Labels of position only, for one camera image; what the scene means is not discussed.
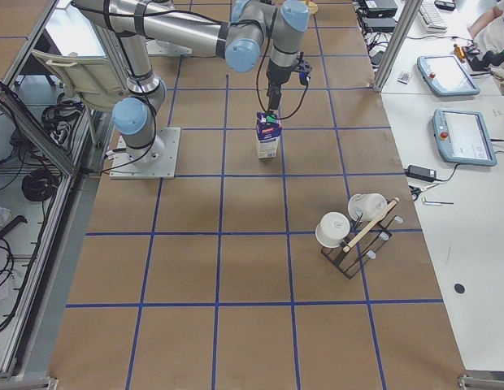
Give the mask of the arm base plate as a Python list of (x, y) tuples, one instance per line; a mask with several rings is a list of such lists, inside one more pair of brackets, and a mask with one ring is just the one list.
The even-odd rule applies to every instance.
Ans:
[(173, 179), (179, 145), (179, 127), (159, 128), (148, 153), (129, 148), (115, 154), (109, 176), (114, 180)]
[(146, 41), (146, 49), (149, 56), (176, 57), (182, 55), (190, 56), (192, 54), (192, 50), (188, 47), (155, 39)]

